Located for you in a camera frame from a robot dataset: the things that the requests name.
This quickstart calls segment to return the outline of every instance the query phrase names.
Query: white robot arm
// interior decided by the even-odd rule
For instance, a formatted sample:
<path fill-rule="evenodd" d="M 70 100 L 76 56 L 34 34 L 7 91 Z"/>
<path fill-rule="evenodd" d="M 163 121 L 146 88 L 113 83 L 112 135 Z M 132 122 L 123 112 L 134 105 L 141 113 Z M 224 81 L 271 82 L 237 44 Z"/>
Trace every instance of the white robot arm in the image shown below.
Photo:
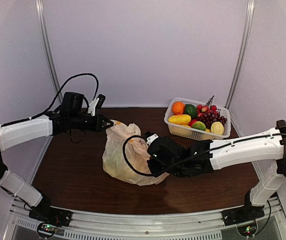
<path fill-rule="evenodd" d="M 44 194 L 7 168 L 2 161 L 1 152 L 26 141 L 72 129 L 101 132 L 113 126 L 112 121 L 95 112 L 102 106 L 105 96 L 100 94 L 93 100 L 88 112 L 81 111 L 83 98 L 82 94 L 66 92 L 59 112 L 48 111 L 34 119 L 0 125 L 0 187 L 24 201 L 33 210 L 30 217 L 50 222 L 55 216 L 61 218 L 60 225 L 67 226 L 66 215 L 70 212 L 50 207 L 50 200 Z"/>
<path fill-rule="evenodd" d="M 139 172 L 128 162 L 123 145 L 125 161 L 138 174 L 157 177 L 170 173 L 177 177 L 192 177 L 211 173 L 222 168 L 260 160 L 273 160 L 260 182 L 245 195 L 243 207 L 223 211 L 225 225 L 246 222 L 263 217 L 263 208 L 286 181 L 286 121 L 277 121 L 277 127 L 268 131 L 235 139 L 204 140 L 192 144 L 188 149 L 169 137 L 158 137 L 149 133 L 148 166 L 151 174 Z"/>

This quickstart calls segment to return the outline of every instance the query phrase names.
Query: white backdrop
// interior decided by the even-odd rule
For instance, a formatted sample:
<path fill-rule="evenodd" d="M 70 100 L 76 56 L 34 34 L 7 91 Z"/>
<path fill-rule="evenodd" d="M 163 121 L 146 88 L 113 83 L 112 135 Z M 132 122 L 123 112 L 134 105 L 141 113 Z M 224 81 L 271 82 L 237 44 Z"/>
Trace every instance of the white backdrop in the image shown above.
<path fill-rule="evenodd" d="M 174 97 L 224 106 L 246 0 L 48 0 L 44 12 L 62 84 L 95 73 L 105 107 L 167 106 Z M 66 90 L 91 98 L 87 77 Z"/>
<path fill-rule="evenodd" d="M 0 123 L 35 115 L 54 96 L 35 0 L 0 1 Z M 29 181 L 46 138 L 15 146 L 2 156 Z M 0 239 L 13 198 L 0 189 Z"/>
<path fill-rule="evenodd" d="M 254 134 L 286 120 L 286 0 L 256 0 L 252 35 L 231 111 Z M 260 162 L 265 173 L 269 162 Z M 286 213 L 286 184 L 279 190 Z"/>

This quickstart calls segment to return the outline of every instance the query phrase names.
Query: brown tabletop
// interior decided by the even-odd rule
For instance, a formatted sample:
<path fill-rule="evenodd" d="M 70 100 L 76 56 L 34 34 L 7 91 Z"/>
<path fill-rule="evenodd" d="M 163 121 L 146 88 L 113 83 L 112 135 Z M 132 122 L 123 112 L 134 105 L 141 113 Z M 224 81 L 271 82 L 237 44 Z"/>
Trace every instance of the brown tabletop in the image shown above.
<path fill-rule="evenodd" d="M 104 108 L 100 113 L 125 124 L 137 124 L 142 133 L 170 136 L 188 148 L 194 141 L 171 135 L 164 123 L 165 108 Z M 237 134 L 232 129 L 231 137 Z M 53 138 L 33 185 L 68 209 L 108 214 L 193 213 L 242 205 L 245 193 L 258 183 L 251 163 L 192 178 L 169 176 L 159 185 L 137 186 L 105 173 L 102 155 L 106 133 L 88 132 L 79 144 L 69 134 Z"/>

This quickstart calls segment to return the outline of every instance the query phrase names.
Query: basket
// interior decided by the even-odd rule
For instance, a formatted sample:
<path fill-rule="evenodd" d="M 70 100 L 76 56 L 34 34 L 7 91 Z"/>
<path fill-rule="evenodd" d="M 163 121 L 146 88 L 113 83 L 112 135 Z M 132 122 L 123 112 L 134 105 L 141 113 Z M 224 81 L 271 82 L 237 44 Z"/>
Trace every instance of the basket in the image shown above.
<path fill-rule="evenodd" d="M 213 140 L 213 139 L 224 139 L 224 138 L 228 138 L 230 136 L 230 134 L 231 134 L 231 116 L 230 116 L 228 109 L 221 107 L 221 106 L 217 106 L 217 112 L 219 112 L 221 115 L 223 115 L 225 118 L 227 118 L 227 122 L 225 124 L 225 130 L 224 130 L 223 135 L 218 135 L 218 134 L 214 134 L 211 132 L 205 132 L 202 130 L 189 128 L 189 127 L 185 127 L 185 126 L 180 126 L 178 124 L 168 122 L 168 118 L 174 115 L 174 113 L 172 111 L 172 105 L 175 102 L 180 102 L 180 101 L 184 104 L 192 104 L 194 106 L 197 106 L 199 104 L 202 104 L 202 105 L 206 104 L 205 102 L 190 100 L 190 99 L 186 99 L 186 98 L 180 98 L 180 97 L 174 98 L 171 101 L 171 103 L 169 104 L 167 111 L 165 113 L 165 117 L 164 117 L 164 121 L 168 125 L 168 129 L 169 129 L 169 132 L 171 134 L 182 136 L 182 137 L 189 138 L 189 139 L 198 140 L 198 141 Z"/>

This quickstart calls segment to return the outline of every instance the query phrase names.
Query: white plastic bag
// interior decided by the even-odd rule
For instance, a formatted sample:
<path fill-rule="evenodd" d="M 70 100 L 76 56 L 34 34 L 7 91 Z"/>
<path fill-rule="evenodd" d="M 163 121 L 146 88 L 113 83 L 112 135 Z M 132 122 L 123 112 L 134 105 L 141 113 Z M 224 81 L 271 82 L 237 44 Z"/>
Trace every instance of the white plastic bag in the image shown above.
<path fill-rule="evenodd" d="M 139 186 L 161 183 L 169 174 L 164 173 L 159 177 L 142 176 L 135 173 L 125 162 L 123 157 L 123 144 L 133 135 L 141 135 L 140 128 L 134 123 L 129 126 L 112 120 L 114 126 L 106 130 L 107 142 L 103 154 L 103 169 L 113 178 Z M 147 160 L 147 144 L 139 138 L 131 139 L 126 145 L 126 156 L 135 169 L 142 173 L 150 174 Z"/>

